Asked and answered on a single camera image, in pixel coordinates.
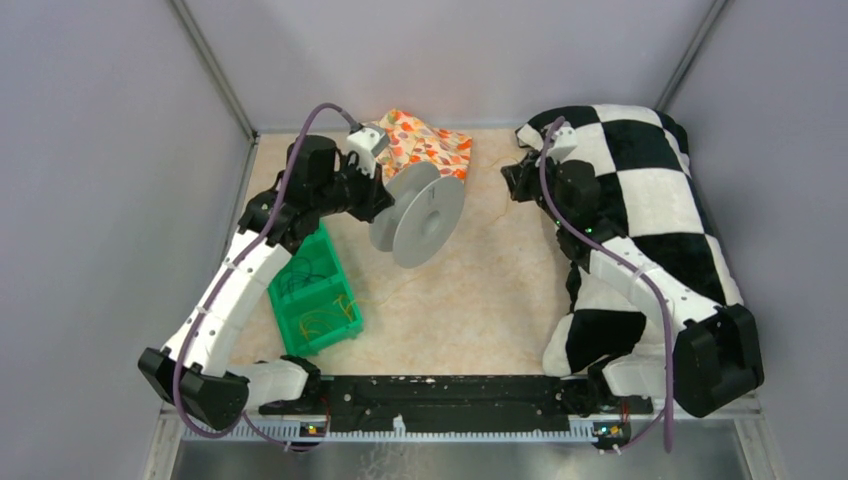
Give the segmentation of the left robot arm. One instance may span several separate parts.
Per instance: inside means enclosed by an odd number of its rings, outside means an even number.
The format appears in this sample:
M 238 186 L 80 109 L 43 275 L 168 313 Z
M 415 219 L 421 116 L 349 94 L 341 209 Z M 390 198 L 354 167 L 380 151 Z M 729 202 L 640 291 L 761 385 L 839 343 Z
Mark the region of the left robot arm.
M 235 368 L 230 352 L 262 294 L 322 217 L 347 213 L 371 223 L 393 205 L 377 160 L 388 145 L 378 127 L 349 134 L 344 150 L 328 137 L 299 136 L 276 183 L 246 204 L 198 304 L 162 347 L 143 351 L 142 375 L 190 429 L 218 438 L 247 409 L 279 401 L 302 414 L 317 407 L 321 388 L 309 362 L 284 356 Z

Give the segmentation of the grey plastic cable spool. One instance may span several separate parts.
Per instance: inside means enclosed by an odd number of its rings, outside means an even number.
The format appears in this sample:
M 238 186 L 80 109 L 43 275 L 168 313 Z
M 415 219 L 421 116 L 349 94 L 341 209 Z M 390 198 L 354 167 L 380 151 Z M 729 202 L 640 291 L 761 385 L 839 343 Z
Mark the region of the grey plastic cable spool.
M 455 230 L 465 202 L 464 182 L 422 162 L 402 168 L 386 189 L 395 203 L 369 227 L 370 241 L 377 250 L 391 253 L 398 266 L 416 268 L 430 260 Z

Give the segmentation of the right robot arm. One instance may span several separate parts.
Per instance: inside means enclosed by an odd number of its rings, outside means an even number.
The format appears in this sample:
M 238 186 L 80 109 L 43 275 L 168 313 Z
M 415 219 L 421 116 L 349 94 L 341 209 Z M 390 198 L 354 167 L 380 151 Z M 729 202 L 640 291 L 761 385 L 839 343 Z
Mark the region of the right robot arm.
M 598 174 L 537 153 L 501 171 L 510 198 L 555 223 L 568 313 L 547 374 L 583 373 L 589 404 L 670 397 L 702 418 L 765 380 L 758 325 L 734 288 L 693 185 L 677 167 Z

